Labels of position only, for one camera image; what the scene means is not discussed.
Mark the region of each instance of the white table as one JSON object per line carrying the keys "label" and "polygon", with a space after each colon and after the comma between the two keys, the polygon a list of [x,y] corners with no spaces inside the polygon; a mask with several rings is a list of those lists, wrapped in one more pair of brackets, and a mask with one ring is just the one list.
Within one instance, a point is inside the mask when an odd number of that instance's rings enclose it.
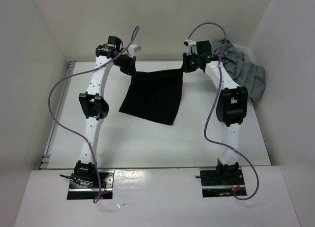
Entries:
{"label": "white table", "polygon": [[[138,71],[180,68],[182,62],[137,62]],[[93,62],[76,63],[74,72],[94,68]],[[80,133],[85,130],[78,96],[84,93],[90,75],[71,79],[60,122]],[[130,76],[114,66],[105,86],[104,98],[110,106],[100,130],[97,161],[99,168],[201,167],[216,166],[224,148],[207,142],[203,129],[215,97],[211,79],[201,70],[184,74],[181,105],[173,126],[162,125],[120,113],[119,108],[130,85]],[[223,141],[222,125],[214,113],[208,128],[210,138]],[[55,127],[49,151],[49,169],[73,169],[81,153],[83,140]],[[241,127],[239,151],[254,165],[270,165],[252,102]],[[248,165],[240,158],[240,165]]]}
{"label": "white table", "polygon": [[[258,166],[249,201],[202,197],[198,168],[116,170],[112,200],[66,200],[70,170],[32,171],[15,227],[298,227],[278,166]],[[249,194],[255,189],[243,167]]]}

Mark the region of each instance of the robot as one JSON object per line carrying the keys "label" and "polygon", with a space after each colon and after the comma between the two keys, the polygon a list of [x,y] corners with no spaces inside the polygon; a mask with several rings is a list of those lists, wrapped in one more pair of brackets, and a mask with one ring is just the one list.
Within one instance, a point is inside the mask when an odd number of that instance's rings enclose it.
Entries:
{"label": "robot", "polygon": [[[120,49],[122,41],[110,36],[107,44],[96,48],[96,67],[105,64],[122,51]],[[187,47],[183,53],[183,65],[181,69],[185,73],[191,73],[198,69],[208,75],[216,87],[220,90],[216,114],[217,119],[226,130],[227,144],[238,148],[238,136],[243,119],[247,113],[248,91],[245,87],[240,87],[225,71],[221,63],[222,85],[220,84],[220,72],[218,57],[212,55],[209,41],[196,42],[187,39],[184,42]],[[90,141],[94,154],[96,154],[99,131],[103,120],[108,115],[109,106],[103,98],[107,77],[113,65],[120,68],[121,72],[132,75],[136,72],[135,53],[141,50],[138,44],[131,44],[127,49],[127,54],[121,55],[114,62],[93,73],[88,88],[84,93],[80,93],[79,101],[86,117],[85,137]],[[226,147],[222,155],[218,158],[216,176],[221,183],[237,175],[239,170],[238,156],[235,151]],[[71,176],[76,183],[97,184],[94,161],[87,142],[83,143],[82,152]]]}

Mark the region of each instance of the gray towel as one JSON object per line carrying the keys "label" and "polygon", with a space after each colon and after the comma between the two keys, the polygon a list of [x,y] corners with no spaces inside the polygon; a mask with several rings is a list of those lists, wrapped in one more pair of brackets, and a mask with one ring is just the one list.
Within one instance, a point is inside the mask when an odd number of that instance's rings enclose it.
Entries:
{"label": "gray towel", "polygon": [[[224,42],[212,44],[212,51],[215,55],[221,54]],[[264,80],[265,69],[251,62],[244,62],[244,54],[236,50],[231,44],[225,47],[222,63],[231,78],[241,87],[245,86],[250,98],[259,101],[264,94],[266,83]]]}

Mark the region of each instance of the gray wall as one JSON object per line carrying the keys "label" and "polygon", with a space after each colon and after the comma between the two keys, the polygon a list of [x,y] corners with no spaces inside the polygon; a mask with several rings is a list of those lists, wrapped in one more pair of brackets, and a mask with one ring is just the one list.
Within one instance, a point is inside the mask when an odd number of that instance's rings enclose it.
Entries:
{"label": "gray wall", "polygon": [[39,167],[52,124],[47,96],[67,61],[32,0],[0,0],[0,23],[0,222],[6,227],[14,225],[30,171]]}
{"label": "gray wall", "polygon": [[250,44],[266,69],[256,113],[301,226],[315,222],[315,0],[272,0]]}
{"label": "gray wall", "polygon": [[[247,45],[270,0],[34,0],[68,60],[94,60],[109,35],[125,44],[133,28],[139,59],[181,59],[184,40],[200,23],[224,26],[229,39]],[[221,40],[217,27],[203,27],[196,40]]]}

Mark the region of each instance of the black fabric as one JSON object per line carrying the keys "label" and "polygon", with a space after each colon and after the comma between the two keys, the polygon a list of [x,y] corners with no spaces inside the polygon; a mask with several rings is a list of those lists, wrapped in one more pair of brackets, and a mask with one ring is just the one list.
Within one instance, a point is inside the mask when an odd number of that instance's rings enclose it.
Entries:
{"label": "black fabric", "polygon": [[180,69],[136,72],[120,112],[161,124],[172,125],[182,99]]}

